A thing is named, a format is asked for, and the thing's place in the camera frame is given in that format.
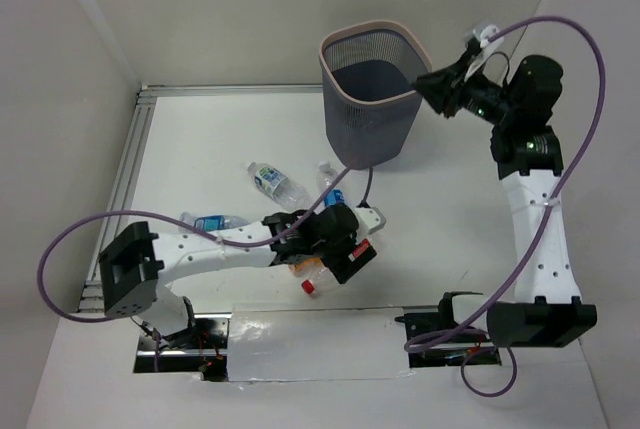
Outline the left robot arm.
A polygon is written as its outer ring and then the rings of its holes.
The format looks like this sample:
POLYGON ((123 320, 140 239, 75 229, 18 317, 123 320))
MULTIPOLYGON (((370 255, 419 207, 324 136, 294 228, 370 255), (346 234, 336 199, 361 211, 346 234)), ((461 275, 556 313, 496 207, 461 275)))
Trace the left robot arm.
POLYGON ((127 226, 99 255, 104 314, 138 317, 175 348, 196 339, 191 301, 169 284, 235 268, 299 265, 318 259, 338 284, 371 261, 369 240, 386 220, 373 207, 335 204, 304 217, 276 213, 219 232, 153 233, 145 221, 127 226))

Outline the red label water bottle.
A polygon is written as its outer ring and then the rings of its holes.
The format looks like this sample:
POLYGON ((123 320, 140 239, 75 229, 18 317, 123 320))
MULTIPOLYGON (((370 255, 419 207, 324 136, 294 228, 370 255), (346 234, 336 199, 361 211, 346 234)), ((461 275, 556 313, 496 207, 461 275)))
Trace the red label water bottle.
POLYGON ((345 284, 339 284, 330 271, 324 266, 321 269, 313 271, 306 279, 304 279, 301 282, 301 288, 311 297, 320 297, 321 295, 333 291, 337 287, 345 284))

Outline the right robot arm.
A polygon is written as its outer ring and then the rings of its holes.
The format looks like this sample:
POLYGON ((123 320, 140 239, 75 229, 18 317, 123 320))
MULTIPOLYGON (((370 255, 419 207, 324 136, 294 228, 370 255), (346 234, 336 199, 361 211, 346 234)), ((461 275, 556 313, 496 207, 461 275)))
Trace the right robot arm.
POLYGON ((530 55, 510 81, 497 84, 481 71, 470 74, 470 66, 470 56, 463 55, 418 77, 413 87, 446 118, 466 109, 493 126, 491 155, 523 269, 510 282, 514 299, 493 303, 482 324, 499 347, 561 348, 598 320, 572 273, 558 192, 568 171, 549 120, 562 93, 563 68, 549 57, 530 55))

